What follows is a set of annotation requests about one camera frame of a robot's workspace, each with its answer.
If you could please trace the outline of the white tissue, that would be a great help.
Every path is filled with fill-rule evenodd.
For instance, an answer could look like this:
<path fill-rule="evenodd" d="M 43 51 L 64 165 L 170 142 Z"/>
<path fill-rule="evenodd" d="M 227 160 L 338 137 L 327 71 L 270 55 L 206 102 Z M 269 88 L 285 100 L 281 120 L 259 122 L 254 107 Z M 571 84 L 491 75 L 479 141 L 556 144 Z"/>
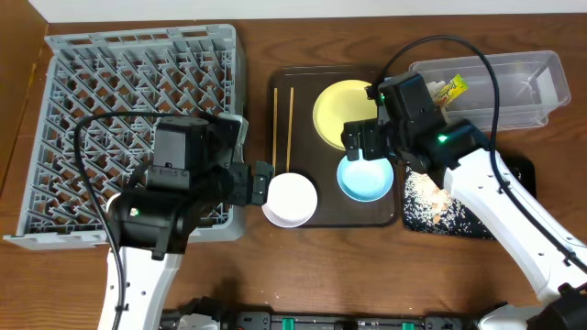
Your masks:
<path fill-rule="evenodd" d="M 428 89 L 432 99 L 435 99 L 437 94 L 446 86 L 445 81 L 428 82 L 426 88 Z"/>

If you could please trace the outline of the light blue bowl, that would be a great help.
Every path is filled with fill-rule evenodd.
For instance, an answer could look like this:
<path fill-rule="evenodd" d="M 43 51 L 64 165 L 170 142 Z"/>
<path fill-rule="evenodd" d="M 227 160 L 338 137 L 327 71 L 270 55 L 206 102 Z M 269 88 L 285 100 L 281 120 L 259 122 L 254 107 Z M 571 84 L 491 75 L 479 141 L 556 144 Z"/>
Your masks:
<path fill-rule="evenodd" d="M 350 199 L 361 202 L 375 202 L 385 196 L 393 187 L 394 172 L 387 159 L 357 160 L 343 157 L 337 168 L 340 190 Z"/>

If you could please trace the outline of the green snack wrapper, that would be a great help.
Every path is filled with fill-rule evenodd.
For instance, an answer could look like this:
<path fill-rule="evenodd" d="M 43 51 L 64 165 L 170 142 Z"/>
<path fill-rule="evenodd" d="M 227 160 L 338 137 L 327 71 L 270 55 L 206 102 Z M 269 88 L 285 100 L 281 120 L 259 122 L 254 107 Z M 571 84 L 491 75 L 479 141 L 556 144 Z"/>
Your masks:
<path fill-rule="evenodd" d="M 443 108 L 460 97 L 468 89 L 469 85 L 467 82 L 460 74 L 457 74 L 435 93 L 433 100 L 437 106 Z"/>

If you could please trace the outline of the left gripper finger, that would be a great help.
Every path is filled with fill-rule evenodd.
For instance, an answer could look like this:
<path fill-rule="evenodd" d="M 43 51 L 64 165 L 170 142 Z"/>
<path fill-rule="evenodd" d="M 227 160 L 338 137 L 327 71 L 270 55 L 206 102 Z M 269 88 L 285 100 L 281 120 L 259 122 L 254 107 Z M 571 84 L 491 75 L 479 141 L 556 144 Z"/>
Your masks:
<path fill-rule="evenodd" d="M 252 184 L 252 190 L 249 203 L 252 205 L 263 206 L 268 199 L 269 182 L 255 181 Z"/>
<path fill-rule="evenodd" d="M 274 176 L 274 167 L 266 161 L 256 161 L 255 176 L 269 182 Z"/>

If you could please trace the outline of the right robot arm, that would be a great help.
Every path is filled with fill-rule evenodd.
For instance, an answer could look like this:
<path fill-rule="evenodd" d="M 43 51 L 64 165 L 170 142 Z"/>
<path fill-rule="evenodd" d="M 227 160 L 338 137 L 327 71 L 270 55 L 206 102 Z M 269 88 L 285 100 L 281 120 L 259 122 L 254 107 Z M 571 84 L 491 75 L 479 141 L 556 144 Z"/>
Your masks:
<path fill-rule="evenodd" d="M 424 79 L 407 72 L 368 87 L 389 119 L 347 122 L 341 139 L 350 160 L 405 161 L 482 221 L 524 272 L 539 308 L 506 304 L 478 329 L 586 327 L 586 246 L 530 194 L 470 121 L 449 123 Z"/>

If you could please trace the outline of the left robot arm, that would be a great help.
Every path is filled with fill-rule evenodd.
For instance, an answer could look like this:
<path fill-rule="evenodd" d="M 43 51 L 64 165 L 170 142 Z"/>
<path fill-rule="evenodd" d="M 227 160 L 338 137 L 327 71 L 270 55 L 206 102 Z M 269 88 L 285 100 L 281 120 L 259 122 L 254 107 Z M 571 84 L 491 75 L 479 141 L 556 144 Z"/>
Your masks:
<path fill-rule="evenodd" d="M 241 115 L 165 116 L 153 160 L 107 206 L 116 246 L 107 258 L 102 329 L 156 329 L 189 236 L 219 204 L 267 201 L 273 167 L 236 159 L 247 135 Z"/>

